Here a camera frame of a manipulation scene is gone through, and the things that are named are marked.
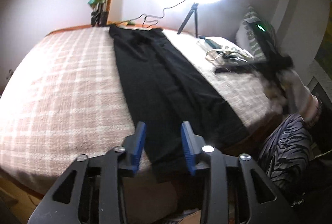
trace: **beige checkered bedspread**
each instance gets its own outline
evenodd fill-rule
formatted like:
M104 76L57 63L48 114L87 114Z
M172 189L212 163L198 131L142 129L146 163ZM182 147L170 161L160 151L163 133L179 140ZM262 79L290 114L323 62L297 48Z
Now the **beige checkered bedspread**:
M45 37L18 66L0 99L0 167L39 193L45 193L77 155L104 154L134 131L107 30ZM194 37L164 33L250 132L273 115L257 78L214 75ZM141 169L148 166L144 156Z

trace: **mattress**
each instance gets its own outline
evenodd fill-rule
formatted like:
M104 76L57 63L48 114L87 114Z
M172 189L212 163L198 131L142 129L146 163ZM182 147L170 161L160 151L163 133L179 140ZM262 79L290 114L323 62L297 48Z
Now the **mattress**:
M280 109L254 75L214 74L196 38L163 32L250 133ZM23 59L0 99L0 168L44 194L78 155L105 154L133 131L108 28L52 34ZM140 170L148 169L143 154Z

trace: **silver bolt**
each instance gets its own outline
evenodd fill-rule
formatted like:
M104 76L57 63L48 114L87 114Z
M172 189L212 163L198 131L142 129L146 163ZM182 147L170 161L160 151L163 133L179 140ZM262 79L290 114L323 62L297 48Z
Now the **silver bolt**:
M114 147L114 152L124 152L126 149L123 146Z
M215 150L215 148L213 146L210 146L210 145L205 145L205 146L202 147L202 150L204 152L211 153Z
M88 156L87 156L86 154L80 154L80 155L76 158L77 161L85 161L85 160L87 160L87 159L88 159Z
M251 160L251 156L248 154L241 154L240 159L242 159L244 161L248 161L248 160Z

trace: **green light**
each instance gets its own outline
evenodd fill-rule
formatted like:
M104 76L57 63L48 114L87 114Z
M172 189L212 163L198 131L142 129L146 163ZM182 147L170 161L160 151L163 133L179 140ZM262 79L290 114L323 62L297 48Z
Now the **green light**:
M260 25L257 25L262 31L265 31L265 29L263 27L261 27Z

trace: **zebra print fabric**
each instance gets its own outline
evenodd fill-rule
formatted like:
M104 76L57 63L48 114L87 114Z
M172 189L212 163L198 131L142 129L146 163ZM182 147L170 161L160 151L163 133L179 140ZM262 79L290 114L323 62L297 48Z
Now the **zebra print fabric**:
M274 184L287 191L306 169L311 144L302 117L292 114L264 141L258 164Z

